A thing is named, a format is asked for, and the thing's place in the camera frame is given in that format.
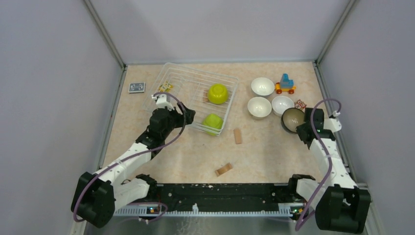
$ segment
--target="lime green cup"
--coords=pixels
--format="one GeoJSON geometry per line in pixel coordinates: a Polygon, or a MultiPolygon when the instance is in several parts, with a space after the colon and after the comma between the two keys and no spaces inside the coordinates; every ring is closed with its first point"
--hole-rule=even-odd
{"type": "Polygon", "coordinates": [[[228,100],[228,90],[220,83],[214,84],[209,88],[207,98],[211,103],[223,104],[228,100]]]}
{"type": "MultiPolygon", "coordinates": [[[[209,129],[209,130],[217,132],[217,130],[215,130],[215,129],[220,130],[222,128],[223,120],[216,114],[209,114],[205,118],[205,120],[203,120],[202,125],[206,126],[206,128],[209,129]]],[[[206,133],[208,133],[211,136],[216,136],[217,135],[216,133],[212,133],[210,131],[206,131],[206,133]]]]}

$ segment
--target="bowl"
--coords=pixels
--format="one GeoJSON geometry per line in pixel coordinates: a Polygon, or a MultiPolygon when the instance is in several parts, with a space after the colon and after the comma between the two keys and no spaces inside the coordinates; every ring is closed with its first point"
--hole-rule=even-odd
{"type": "Polygon", "coordinates": [[[271,103],[263,97],[254,97],[248,102],[248,111],[255,119],[262,119],[271,113],[271,103]]]}
{"type": "Polygon", "coordinates": [[[214,84],[209,88],[207,98],[211,103],[223,104],[228,100],[228,90],[220,83],[214,84]]]}
{"type": "Polygon", "coordinates": [[[222,128],[223,120],[216,114],[209,114],[203,120],[202,125],[206,126],[206,129],[210,130],[210,131],[205,131],[206,133],[208,133],[211,136],[217,136],[218,131],[222,128]]]}
{"type": "Polygon", "coordinates": [[[275,97],[271,102],[271,105],[273,107],[274,114],[278,117],[280,117],[285,110],[294,108],[294,102],[290,98],[283,95],[275,97]]]}
{"type": "Polygon", "coordinates": [[[275,84],[266,77],[258,77],[251,82],[252,91],[261,97],[271,95],[275,90],[275,84]]]}
{"type": "Polygon", "coordinates": [[[300,109],[289,108],[281,116],[281,125],[289,133],[297,133],[297,126],[304,123],[304,112],[300,109]]]}

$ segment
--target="wire basket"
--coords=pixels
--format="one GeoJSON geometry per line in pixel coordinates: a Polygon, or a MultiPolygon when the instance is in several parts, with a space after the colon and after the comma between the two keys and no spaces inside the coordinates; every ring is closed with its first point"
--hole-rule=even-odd
{"type": "Polygon", "coordinates": [[[190,127],[210,132],[212,135],[218,136],[222,132],[226,119],[228,118],[238,82],[239,80],[236,77],[167,63],[159,73],[159,76],[150,89],[150,94],[146,97],[142,107],[146,111],[152,113],[157,106],[151,99],[151,95],[160,91],[169,92],[183,102],[186,107],[196,111],[194,121],[190,127]],[[210,103],[207,100],[207,91],[216,83],[223,84],[227,88],[229,94],[228,100],[219,105],[210,103]],[[223,120],[220,129],[207,127],[202,124],[203,120],[209,114],[216,114],[223,120]]]}

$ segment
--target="beige table surface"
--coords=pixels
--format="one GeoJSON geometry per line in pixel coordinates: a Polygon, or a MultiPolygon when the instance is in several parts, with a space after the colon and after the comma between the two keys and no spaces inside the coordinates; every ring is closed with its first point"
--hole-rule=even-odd
{"type": "MultiPolygon", "coordinates": [[[[239,78],[235,99],[222,134],[210,136],[192,128],[164,148],[153,160],[134,174],[150,174],[159,183],[286,183],[293,174],[309,174],[321,180],[311,152],[297,135],[286,133],[279,118],[271,113],[265,119],[253,120],[247,103],[254,97],[251,81],[267,77],[273,82],[283,73],[294,79],[294,94],[282,93],[293,101],[301,99],[308,107],[322,99],[311,62],[190,64],[195,69],[239,78]],[[233,129],[240,128],[243,143],[236,145],[233,129]],[[226,163],[233,169],[217,177],[214,171],[226,163]]],[[[159,74],[162,65],[128,66],[115,115],[104,165],[123,154],[145,130],[150,114],[142,104],[159,74]],[[129,84],[146,82],[143,94],[128,94],[129,84]]],[[[173,131],[167,140],[176,136],[173,131]]]]}

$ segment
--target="black bowl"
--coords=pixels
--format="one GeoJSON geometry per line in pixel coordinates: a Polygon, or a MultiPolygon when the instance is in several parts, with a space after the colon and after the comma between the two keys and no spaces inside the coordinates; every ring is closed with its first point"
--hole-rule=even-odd
{"type": "Polygon", "coordinates": [[[281,115],[282,128],[292,134],[296,134],[296,127],[304,123],[304,112],[301,109],[289,108],[281,115]]]}

